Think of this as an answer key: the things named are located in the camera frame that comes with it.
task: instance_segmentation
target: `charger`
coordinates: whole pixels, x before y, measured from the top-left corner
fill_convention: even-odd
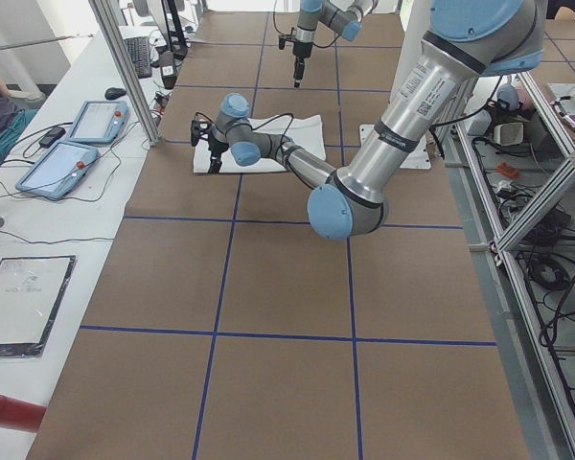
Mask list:
[[[43,148],[47,149],[52,146],[57,139],[66,134],[66,129],[61,126],[52,127],[44,136],[40,138],[38,144]]]

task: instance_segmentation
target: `red cylinder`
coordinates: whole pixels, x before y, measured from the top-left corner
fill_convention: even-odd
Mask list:
[[[0,427],[36,433],[46,407],[0,395]]]

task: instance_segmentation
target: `silver arm segment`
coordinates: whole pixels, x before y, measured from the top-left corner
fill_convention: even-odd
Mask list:
[[[213,132],[235,158],[244,151],[251,161],[272,158],[312,187],[310,223],[322,237],[370,233],[388,215],[383,188],[460,85],[530,70],[541,60],[546,0],[502,0],[495,12],[486,1],[435,0],[420,59],[348,166],[336,169],[286,136],[254,132],[241,95],[224,100]],[[454,8],[466,14],[456,16]]]

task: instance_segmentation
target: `white table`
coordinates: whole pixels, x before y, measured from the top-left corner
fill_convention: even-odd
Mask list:
[[[153,28],[124,28],[124,36],[149,35]],[[140,80],[151,101],[161,89],[161,79],[154,69],[151,79]],[[112,57],[98,33],[64,76],[51,97],[24,132],[24,136],[57,123],[72,122],[81,105],[88,100],[102,100],[109,86],[123,87]],[[129,123],[136,121],[130,110]],[[21,158],[28,144],[16,147],[9,158]],[[76,200],[51,202],[42,198],[18,199],[0,197],[0,215],[5,220],[2,230],[29,241],[59,241],[66,239],[113,239],[121,222],[124,207],[143,167],[149,143],[139,125],[114,150],[122,164],[106,187],[102,198],[87,203]],[[100,196],[117,158],[108,154],[88,172],[70,194],[86,199]],[[0,168],[0,180],[9,192],[16,192],[14,183],[29,168],[25,163],[6,163]],[[5,190],[0,185],[0,196]],[[5,257],[75,255],[76,265],[65,291],[57,319],[39,358],[0,359],[0,393],[31,403],[46,405],[52,397],[59,374],[68,356],[81,319],[100,276],[112,241],[80,241],[59,244],[27,244],[0,234],[0,260]],[[24,459],[34,435],[0,428],[0,460]]]

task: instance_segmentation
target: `label sticker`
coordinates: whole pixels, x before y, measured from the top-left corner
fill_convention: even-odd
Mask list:
[[[408,109],[422,115],[427,120],[436,117],[438,110],[451,95],[456,84],[418,62],[399,90],[408,101]]]

